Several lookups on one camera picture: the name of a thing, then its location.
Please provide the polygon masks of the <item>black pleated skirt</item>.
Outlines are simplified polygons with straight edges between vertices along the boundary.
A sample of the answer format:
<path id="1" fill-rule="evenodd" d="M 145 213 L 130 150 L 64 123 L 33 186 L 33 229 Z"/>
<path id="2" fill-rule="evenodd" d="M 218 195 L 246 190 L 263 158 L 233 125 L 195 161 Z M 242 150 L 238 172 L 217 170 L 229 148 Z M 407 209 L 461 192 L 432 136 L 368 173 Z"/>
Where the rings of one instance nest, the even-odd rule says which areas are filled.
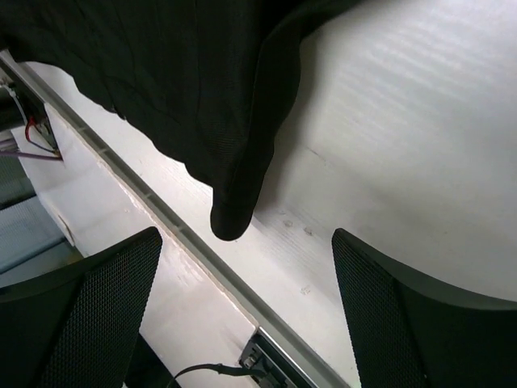
<path id="1" fill-rule="evenodd" d="M 212 189 L 210 225 L 246 231 L 296 100 L 301 41 L 351 1 L 4 1 L 1 46 L 90 100 Z"/>

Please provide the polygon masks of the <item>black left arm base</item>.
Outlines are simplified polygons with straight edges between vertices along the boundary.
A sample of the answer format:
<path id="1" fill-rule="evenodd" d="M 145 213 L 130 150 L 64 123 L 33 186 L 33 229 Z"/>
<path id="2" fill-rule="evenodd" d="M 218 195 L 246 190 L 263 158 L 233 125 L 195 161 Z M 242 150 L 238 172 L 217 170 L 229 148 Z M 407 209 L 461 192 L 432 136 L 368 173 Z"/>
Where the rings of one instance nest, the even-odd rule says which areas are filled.
<path id="1" fill-rule="evenodd" d="M 25 124 L 24 127 L 24 137 L 27 143 L 29 143 L 32 146 L 35 146 L 37 149 L 42 150 L 50 156 L 44 156 L 44 160 L 62 160 L 61 152 L 57 147 L 47 147 L 39 144 L 36 141 L 33 141 L 31 138 L 32 130 L 38 129 L 38 124 L 36 123 L 36 120 L 33 116 L 29 116 L 24 109 L 24 106 L 21 103 L 20 97 L 18 97 L 17 92 L 12 89 L 7 81 L 1 81 L 1 88 L 4 89 L 7 94 L 13 99 L 16 107 L 19 110 L 19 113 L 22 117 L 23 123 Z"/>

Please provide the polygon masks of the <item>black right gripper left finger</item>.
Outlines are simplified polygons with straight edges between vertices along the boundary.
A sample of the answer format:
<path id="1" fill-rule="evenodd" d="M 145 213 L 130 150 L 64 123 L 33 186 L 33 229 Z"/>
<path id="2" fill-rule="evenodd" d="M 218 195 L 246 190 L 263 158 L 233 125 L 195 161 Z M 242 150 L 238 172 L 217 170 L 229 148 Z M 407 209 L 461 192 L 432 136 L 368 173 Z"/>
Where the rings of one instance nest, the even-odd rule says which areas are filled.
<path id="1" fill-rule="evenodd" d="M 158 268 L 149 227 L 1 289 L 3 387 L 121 387 Z"/>

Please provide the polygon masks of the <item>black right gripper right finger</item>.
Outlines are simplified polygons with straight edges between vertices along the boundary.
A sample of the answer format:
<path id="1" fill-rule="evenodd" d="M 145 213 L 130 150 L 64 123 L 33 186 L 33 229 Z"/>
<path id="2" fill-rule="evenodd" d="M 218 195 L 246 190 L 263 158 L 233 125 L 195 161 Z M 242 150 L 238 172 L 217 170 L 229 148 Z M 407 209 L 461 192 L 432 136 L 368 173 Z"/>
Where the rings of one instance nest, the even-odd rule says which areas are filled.
<path id="1" fill-rule="evenodd" d="M 516 304 L 428 276 L 337 229 L 334 267 L 363 387 L 514 387 Z"/>

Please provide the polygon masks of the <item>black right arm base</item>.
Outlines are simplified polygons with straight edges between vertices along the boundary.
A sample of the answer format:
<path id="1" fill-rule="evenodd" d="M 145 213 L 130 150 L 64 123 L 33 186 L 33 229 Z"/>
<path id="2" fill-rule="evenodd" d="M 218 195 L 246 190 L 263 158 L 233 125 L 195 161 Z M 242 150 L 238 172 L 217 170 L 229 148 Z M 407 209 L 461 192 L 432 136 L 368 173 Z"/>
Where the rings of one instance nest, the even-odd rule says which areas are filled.
<path id="1" fill-rule="evenodd" d="M 179 387 L 179 379 L 182 376 L 204 370 L 227 377 L 249 377 L 257 387 L 314 386 L 260 334 L 252 335 L 240 355 L 237 366 L 204 363 L 186 367 L 175 374 L 167 369 L 143 336 L 139 335 L 124 378 L 124 386 Z"/>

